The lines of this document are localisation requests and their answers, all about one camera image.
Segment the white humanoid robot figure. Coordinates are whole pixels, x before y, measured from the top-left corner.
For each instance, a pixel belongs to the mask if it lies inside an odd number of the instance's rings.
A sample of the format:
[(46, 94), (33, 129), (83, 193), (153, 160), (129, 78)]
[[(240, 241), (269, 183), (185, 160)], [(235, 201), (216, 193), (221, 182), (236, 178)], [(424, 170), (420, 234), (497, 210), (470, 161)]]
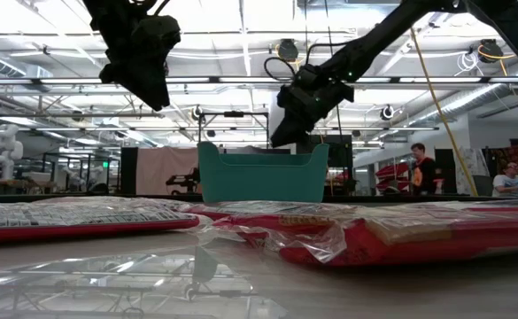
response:
[(24, 146), (16, 138), (19, 127), (15, 124), (0, 126), (0, 180), (10, 180), (14, 174), (14, 161), (23, 157)]

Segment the teal plastic basket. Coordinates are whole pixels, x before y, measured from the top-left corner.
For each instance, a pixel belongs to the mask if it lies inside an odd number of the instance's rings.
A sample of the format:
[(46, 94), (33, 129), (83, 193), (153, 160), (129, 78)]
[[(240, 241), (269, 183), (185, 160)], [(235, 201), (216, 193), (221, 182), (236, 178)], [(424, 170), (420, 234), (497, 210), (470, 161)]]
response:
[(329, 146), (307, 154), (221, 153), (210, 142), (197, 146), (203, 200), (271, 200), (320, 203)]

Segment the black gantry frame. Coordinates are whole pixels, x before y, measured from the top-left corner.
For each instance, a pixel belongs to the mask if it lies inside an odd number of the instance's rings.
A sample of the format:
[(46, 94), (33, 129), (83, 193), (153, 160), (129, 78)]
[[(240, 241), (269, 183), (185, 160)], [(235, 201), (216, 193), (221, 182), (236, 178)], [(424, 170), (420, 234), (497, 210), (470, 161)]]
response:
[[(240, 119), (244, 117), (251, 117), (258, 126), (251, 127), (211, 127), (211, 123), (217, 118), (222, 117), (226, 119)], [(270, 120), (269, 120), (269, 112), (244, 112), (244, 111), (225, 111), (225, 112), (204, 112), (202, 111), (198, 115), (197, 119), (197, 141), (199, 143), (202, 142), (203, 132), (206, 130), (213, 131), (255, 131), (255, 130), (263, 130), (265, 132), (264, 140), (260, 143), (266, 146), (267, 149), (270, 148)]]

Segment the white pillar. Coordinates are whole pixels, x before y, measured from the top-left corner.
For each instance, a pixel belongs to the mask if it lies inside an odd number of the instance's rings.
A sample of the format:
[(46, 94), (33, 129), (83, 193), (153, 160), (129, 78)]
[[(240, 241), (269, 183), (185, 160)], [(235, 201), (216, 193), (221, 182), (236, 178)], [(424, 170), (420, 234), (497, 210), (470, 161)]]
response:
[[(269, 138), (272, 138), (274, 132), (278, 129), (278, 127), (280, 126), (282, 119), (284, 117), (284, 109), (281, 108), (277, 104), (277, 95), (278, 95), (278, 90), (272, 92), (271, 103), (268, 107), (268, 112), (269, 112), (269, 116), (268, 116), (269, 134), (268, 135), (269, 135)], [(287, 150), (290, 154), (293, 154), (293, 155), (297, 154), (297, 145), (296, 144), (285, 144), (282, 146), (276, 146), (276, 149)]]

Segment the person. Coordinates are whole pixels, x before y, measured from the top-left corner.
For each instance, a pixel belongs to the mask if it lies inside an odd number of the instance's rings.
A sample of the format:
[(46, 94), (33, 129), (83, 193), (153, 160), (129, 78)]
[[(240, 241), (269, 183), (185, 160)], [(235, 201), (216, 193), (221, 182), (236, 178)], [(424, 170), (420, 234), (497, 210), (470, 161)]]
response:
[(492, 180), (492, 196), (518, 198), (518, 165), (509, 162)]
[(412, 174), (413, 193), (415, 196), (436, 194), (440, 189), (441, 178), (436, 162), (426, 155), (424, 144), (416, 143), (411, 146), (415, 159)]

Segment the silver ceiling duct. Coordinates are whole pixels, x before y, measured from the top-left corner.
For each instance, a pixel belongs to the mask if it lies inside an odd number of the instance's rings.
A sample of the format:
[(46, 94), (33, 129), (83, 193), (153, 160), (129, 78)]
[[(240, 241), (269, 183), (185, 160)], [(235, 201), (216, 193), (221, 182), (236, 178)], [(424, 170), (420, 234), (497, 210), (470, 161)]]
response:
[(439, 102), (443, 116), (457, 116), (460, 113), (470, 111), (481, 105), (488, 104), (499, 97), (509, 95), (512, 89), (518, 85), (517, 76), (482, 78), (481, 86), (459, 91)]

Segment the white patterned cloth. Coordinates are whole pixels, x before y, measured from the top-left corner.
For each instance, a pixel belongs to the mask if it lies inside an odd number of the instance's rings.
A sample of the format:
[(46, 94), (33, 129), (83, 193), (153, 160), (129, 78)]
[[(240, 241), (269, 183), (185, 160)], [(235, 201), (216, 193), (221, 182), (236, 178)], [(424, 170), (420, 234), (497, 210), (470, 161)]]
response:
[(455, 184), (458, 194), (473, 195), (472, 188), (475, 188), (477, 195), (489, 196), (483, 191), (485, 184), (491, 182), (490, 172), (483, 152), (480, 149), (459, 148), (462, 162), (457, 155), (455, 161)]

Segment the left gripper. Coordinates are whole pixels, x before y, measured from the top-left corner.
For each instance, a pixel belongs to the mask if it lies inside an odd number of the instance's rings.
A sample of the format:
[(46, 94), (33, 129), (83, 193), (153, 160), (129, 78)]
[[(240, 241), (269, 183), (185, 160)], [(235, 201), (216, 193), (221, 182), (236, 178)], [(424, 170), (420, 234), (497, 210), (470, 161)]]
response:
[[(109, 63), (99, 77), (103, 83), (121, 82), (154, 111), (170, 105), (164, 64), (170, 50), (181, 40), (178, 21), (172, 16), (110, 19), (99, 31), (107, 45)], [(141, 70), (147, 64), (148, 70)]]

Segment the black upright panel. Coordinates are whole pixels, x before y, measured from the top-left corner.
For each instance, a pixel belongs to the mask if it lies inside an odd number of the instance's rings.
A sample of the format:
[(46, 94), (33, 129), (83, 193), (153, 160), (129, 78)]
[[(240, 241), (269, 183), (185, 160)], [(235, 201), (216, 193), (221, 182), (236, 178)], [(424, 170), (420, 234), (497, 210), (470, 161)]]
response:
[(136, 194), (138, 148), (121, 149), (120, 155), (120, 192), (126, 195)]

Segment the black table frame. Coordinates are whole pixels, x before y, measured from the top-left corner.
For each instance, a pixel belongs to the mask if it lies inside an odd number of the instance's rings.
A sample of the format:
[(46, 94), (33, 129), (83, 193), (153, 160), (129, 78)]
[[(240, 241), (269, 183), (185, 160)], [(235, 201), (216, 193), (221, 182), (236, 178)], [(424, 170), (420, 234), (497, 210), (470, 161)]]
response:
[[(76, 194), (40, 194), (40, 195), (0, 195), (0, 203), (14, 202), (34, 202), (51, 198), (94, 198), (95, 194), (76, 193)], [(203, 202), (201, 195), (145, 195), (146, 198), (171, 199), (184, 202), (200, 203)], [(339, 203), (339, 204), (398, 204), (398, 203), (419, 203), (419, 202), (441, 202), (441, 201), (461, 201), (461, 202), (478, 202), (491, 200), (505, 200), (505, 198), (493, 197), (470, 197), (470, 196), (448, 196), (435, 195), (415, 197), (412, 195), (389, 195), (389, 196), (325, 196), (322, 203)]]

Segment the pink curtain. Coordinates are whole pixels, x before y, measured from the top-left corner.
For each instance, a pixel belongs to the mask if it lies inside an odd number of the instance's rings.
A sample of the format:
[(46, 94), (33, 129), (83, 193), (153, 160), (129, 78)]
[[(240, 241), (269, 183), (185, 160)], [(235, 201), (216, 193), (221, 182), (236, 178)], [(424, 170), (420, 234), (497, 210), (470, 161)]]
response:
[(198, 167), (196, 148), (141, 148), (137, 153), (135, 193), (137, 195), (173, 195), (185, 193), (178, 184), (167, 185), (173, 175), (189, 175)]

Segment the red popcorn bag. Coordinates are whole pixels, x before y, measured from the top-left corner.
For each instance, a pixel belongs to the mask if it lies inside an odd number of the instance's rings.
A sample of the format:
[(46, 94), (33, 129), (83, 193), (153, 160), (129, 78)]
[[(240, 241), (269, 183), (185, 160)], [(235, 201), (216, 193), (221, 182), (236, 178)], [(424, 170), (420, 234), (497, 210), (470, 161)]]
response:
[(349, 206), (355, 210), (375, 210), (381, 209), (386, 211), (399, 212), (452, 212), (465, 208), (467, 204), (462, 201), (424, 201), (424, 202), (375, 202), (375, 203), (349, 203)]
[(355, 206), (330, 203), (252, 200), (195, 204), (185, 208), (183, 212), (218, 220), (230, 215), (324, 215), (354, 208)]
[(518, 252), (518, 211), (369, 207), (329, 214), (207, 213), (216, 230), (303, 265), (354, 267)]
[(449, 201), (440, 202), (440, 206), (453, 209), (482, 211), (482, 212), (518, 212), (518, 199), (490, 200), (490, 201)]
[(190, 204), (171, 199), (63, 197), (0, 203), (0, 244), (34, 239), (116, 235), (135, 231), (185, 230), (199, 218)]

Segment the black overhead light bar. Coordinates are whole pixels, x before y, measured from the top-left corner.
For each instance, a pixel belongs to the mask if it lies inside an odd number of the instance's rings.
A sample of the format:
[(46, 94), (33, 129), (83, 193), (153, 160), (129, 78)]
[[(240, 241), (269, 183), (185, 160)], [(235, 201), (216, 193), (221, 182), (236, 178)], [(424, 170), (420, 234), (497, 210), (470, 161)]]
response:
[[(270, 77), (170, 77), (167, 83), (174, 84), (202, 84), (202, 83), (226, 83), (226, 84), (277, 84), (289, 82), (290, 79), (282, 78), (280, 81)], [(382, 77), (369, 76), (360, 77), (356, 83), (358, 84), (398, 84), (398, 83), (425, 83), (425, 77)], [(518, 76), (506, 77), (431, 77), (432, 83), (439, 84), (518, 84)], [(95, 85), (102, 84), (98, 78), (0, 78), (0, 85), (23, 85), (23, 84), (44, 84), (44, 85)]]

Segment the black monitor screen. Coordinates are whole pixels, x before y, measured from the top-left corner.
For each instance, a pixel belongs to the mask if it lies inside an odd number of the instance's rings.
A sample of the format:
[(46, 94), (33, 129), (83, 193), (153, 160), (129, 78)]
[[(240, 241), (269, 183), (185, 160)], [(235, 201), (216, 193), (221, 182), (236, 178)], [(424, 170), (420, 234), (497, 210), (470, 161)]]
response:
[(324, 195), (352, 195), (357, 184), (352, 172), (352, 138), (340, 135), (310, 135), (305, 141), (297, 144), (297, 153), (310, 153), (318, 144), (329, 146)]

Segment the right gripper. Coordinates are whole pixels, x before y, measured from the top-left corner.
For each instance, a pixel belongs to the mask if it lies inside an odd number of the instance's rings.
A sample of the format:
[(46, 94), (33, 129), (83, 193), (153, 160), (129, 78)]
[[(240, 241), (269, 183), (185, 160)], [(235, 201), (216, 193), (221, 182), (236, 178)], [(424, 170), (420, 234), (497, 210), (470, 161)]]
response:
[(301, 66), (290, 84), (281, 86), (278, 105), (282, 122), (270, 137), (271, 145), (302, 144), (311, 128), (343, 100), (354, 101), (354, 88), (324, 74), (318, 66)]

